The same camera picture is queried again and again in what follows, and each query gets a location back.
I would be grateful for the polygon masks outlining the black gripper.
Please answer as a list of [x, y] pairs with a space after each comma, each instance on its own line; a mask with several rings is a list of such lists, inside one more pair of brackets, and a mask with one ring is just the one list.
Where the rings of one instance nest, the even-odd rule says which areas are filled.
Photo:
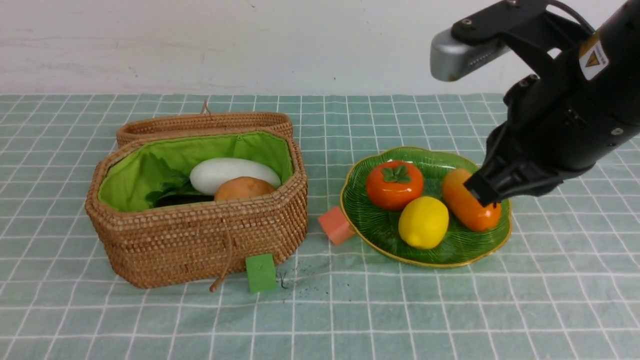
[[639, 134], [636, 115], [620, 118], [579, 89], [553, 92], [551, 84], [531, 75], [503, 96], [507, 119], [490, 134], [485, 162], [462, 183], [482, 207], [544, 196]]

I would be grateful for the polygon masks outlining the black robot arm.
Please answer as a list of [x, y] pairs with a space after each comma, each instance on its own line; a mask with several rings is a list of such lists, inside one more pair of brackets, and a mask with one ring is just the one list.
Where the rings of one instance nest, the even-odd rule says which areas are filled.
[[464, 184], [483, 206], [548, 194], [639, 134], [640, 3], [627, 0], [597, 30], [550, 4], [503, 0], [451, 29], [469, 46], [505, 45], [533, 70], [503, 97], [507, 119]]

